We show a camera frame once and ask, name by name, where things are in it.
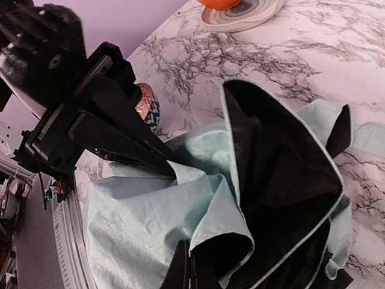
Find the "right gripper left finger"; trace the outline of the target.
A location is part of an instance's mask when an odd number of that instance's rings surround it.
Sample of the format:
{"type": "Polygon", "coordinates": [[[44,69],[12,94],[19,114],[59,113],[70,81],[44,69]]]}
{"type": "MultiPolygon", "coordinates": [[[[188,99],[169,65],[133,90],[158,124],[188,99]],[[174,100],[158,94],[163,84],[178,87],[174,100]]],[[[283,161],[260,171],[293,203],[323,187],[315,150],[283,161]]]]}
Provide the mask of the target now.
{"type": "Polygon", "coordinates": [[[180,240],[161,285],[161,289],[188,289],[189,274],[189,241],[180,240]]]}

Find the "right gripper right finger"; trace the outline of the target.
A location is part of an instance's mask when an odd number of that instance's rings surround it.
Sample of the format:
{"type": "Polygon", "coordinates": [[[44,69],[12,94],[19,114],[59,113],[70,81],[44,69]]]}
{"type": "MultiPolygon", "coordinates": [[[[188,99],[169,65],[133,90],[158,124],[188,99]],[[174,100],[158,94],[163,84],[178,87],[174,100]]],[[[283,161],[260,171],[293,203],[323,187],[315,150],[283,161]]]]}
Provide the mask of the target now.
{"type": "Polygon", "coordinates": [[[206,255],[192,254],[192,289],[220,289],[221,285],[206,255]]]}

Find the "mint green folding umbrella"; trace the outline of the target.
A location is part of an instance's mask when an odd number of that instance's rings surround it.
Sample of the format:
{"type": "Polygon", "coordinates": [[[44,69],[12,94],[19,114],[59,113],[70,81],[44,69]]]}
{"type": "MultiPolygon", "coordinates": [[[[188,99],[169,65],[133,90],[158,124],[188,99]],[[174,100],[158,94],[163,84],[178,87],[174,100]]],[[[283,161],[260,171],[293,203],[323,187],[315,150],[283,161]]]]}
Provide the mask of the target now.
{"type": "Polygon", "coordinates": [[[97,288],[161,288],[180,240],[206,255],[221,288],[383,288],[379,256],[353,260],[353,207],[384,208],[384,125],[354,126],[350,107],[298,111],[257,85],[223,84],[224,120],[167,142],[171,178],[112,163],[84,201],[97,288]]]}

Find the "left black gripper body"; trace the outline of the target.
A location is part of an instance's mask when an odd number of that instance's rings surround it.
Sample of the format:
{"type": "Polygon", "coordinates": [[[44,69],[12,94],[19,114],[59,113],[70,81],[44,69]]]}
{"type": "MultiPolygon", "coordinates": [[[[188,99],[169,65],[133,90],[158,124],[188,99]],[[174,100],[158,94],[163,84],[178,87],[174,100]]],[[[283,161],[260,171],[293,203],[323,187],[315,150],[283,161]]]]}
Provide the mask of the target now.
{"type": "Polygon", "coordinates": [[[95,76],[114,80],[135,107],[141,91],[130,62],[120,48],[102,43],[87,60],[83,79],[71,96],[48,108],[33,131],[22,132],[22,142],[14,150],[13,159],[32,173],[42,172],[61,181],[74,172],[76,163],[87,150],[73,141],[68,131],[83,111],[90,112],[93,95],[90,81],[95,76]]]}

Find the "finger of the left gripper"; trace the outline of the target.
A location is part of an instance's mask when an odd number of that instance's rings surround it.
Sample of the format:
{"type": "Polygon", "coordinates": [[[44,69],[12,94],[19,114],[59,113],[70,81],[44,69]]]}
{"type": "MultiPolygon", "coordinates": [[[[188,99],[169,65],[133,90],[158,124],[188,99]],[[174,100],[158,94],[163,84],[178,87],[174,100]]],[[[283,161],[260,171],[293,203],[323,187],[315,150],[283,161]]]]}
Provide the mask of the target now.
{"type": "Polygon", "coordinates": [[[136,111],[109,118],[83,111],[69,137],[104,160],[130,164],[174,178],[172,151],[150,130],[136,111]]]}
{"type": "Polygon", "coordinates": [[[171,150],[145,124],[116,81],[95,76],[90,88],[90,113],[112,133],[102,140],[104,159],[119,163],[171,160],[171,150]]]}

